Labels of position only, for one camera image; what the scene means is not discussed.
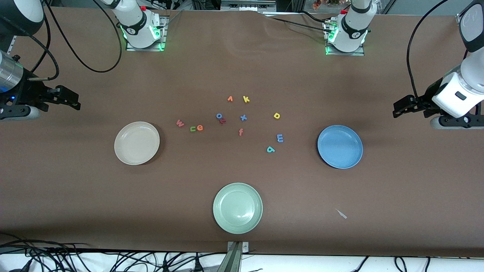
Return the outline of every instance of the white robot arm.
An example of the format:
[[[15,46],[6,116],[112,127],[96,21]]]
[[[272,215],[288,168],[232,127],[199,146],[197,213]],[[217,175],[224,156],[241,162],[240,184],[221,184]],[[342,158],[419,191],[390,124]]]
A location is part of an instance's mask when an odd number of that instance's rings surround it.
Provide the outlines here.
[[[147,10],[141,10],[136,0],[101,0],[113,8],[116,18],[128,42],[136,48],[146,48],[160,39],[160,16]]]
[[[353,0],[346,14],[340,14],[336,21],[334,34],[328,39],[336,49],[342,52],[353,52],[364,42],[368,26],[377,13],[374,0]]]
[[[424,111],[437,129],[484,128],[484,0],[474,0],[459,16],[461,38],[470,55],[427,88],[424,95],[408,95],[394,103],[393,117]]]

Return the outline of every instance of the white floor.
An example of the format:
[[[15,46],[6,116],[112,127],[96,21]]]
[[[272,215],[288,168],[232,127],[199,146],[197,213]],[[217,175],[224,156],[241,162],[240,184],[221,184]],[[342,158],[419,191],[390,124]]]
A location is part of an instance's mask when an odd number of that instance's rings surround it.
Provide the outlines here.
[[[168,255],[168,259],[174,256],[174,253]],[[183,254],[176,261],[183,260],[186,257],[194,256],[193,253]],[[104,255],[101,253],[82,253],[80,254],[86,266],[91,272],[109,272],[116,262],[116,255]],[[163,262],[164,253],[156,254],[156,262]],[[200,259],[203,267],[217,266],[222,262],[224,255],[206,256]],[[13,269],[21,269],[30,258],[23,254],[4,254],[0,256],[0,272],[8,272]],[[87,272],[87,269],[73,257],[78,272]],[[281,256],[281,255],[244,255],[242,260],[241,272],[352,272],[358,268],[363,257],[345,257],[345,256]],[[426,258],[405,257],[408,272],[423,272]],[[155,263],[155,257],[149,256],[146,261]],[[134,260],[126,261],[120,265],[116,271],[124,271],[126,267],[132,264]],[[52,261],[46,258],[45,263],[54,269]],[[179,268],[177,272],[187,271],[185,269],[193,268],[195,262],[192,261],[187,265]],[[39,264],[33,264],[30,272],[41,272]],[[153,272],[155,267],[152,265],[137,265],[131,267],[129,272]],[[483,272],[484,260],[482,259],[459,259],[459,258],[432,258],[428,272]],[[360,272],[399,272],[393,263],[393,257],[370,257],[363,265]]]

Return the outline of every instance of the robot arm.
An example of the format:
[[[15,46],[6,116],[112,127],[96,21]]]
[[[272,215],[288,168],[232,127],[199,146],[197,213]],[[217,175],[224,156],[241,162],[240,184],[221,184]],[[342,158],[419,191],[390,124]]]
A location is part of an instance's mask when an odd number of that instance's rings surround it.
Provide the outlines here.
[[[159,14],[146,8],[143,10],[136,0],[101,0],[113,8],[116,18],[121,24],[124,37],[136,48],[146,48],[160,39]]]
[[[368,33],[368,26],[377,13],[374,0],[353,0],[346,14],[340,14],[332,21],[336,21],[334,35],[328,42],[342,52],[353,52],[364,42]]]
[[[461,38],[470,55],[427,88],[424,95],[408,95],[394,103],[393,117],[424,111],[435,128],[484,128],[484,0],[474,0],[459,17]],[[475,114],[470,110],[476,107]]]
[[[0,1],[0,36],[34,35],[44,22],[44,10],[40,0]],[[64,104],[80,110],[79,95],[58,85],[49,88],[38,76],[25,69],[18,60],[0,50],[0,121],[35,119],[49,105]]]

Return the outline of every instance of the brown table surface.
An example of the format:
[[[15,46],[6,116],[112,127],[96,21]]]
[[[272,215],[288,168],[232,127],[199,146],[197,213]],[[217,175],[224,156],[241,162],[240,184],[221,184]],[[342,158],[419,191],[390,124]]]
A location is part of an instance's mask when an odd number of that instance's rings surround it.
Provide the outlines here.
[[[54,12],[86,63],[110,67],[118,45],[99,10]],[[422,113],[392,117],[393,103],[411,93],[405,55],[418,19],[376,16],[366,55],[343,57],[325,55],[319,31],[255,12],[183,12],[165,52],[124,52],[106,74],[81,66],[50,20],[60,76],[47,84],[78,92],[82,109],[54,105],[34,121],[0,122],[0,229],[112,249],[212,252],[249,241],[257,253],[484,256],[482,131],[437,131]],[[45,41],[45,29],[37,36]],[[452,16],[428,18],[411,52],[419,92],[464,51]],[[19,38],[12,54],[30,68],[41,52]],[[46,57],[36,74],[53,73]],[[141,166],[113,149],[134,121],[161,135]],[[203,132],[189,131],[199,124]],[[319,157],[317,137],[333,124],[363,141],[351,169]],[[212,214],[232,182],[256,188],[264,204],[243,235],[224,232]]]

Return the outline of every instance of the metal bracket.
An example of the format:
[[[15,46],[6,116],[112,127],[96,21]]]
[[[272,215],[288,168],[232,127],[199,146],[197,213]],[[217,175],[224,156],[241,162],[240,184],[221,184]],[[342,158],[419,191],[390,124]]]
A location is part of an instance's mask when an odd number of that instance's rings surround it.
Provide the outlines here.
[[[217,272],[239,272],[242,262],[242,251],[248,250],[248,242],[228,242],[229,249]]]
[[[454,118],[451,115],[442,115],[439,117],[439,124],[442,127],[462,127],[465,129],[484,127],[484,116],[481,115],[482,103],[476,105],[475,114],[468,112],[460,118]]]
[[[227,243],[227,250],[230,250],[230,246],[235,242],[228,242]],[[242,253],[249,252],[249,242],[242,242]]]

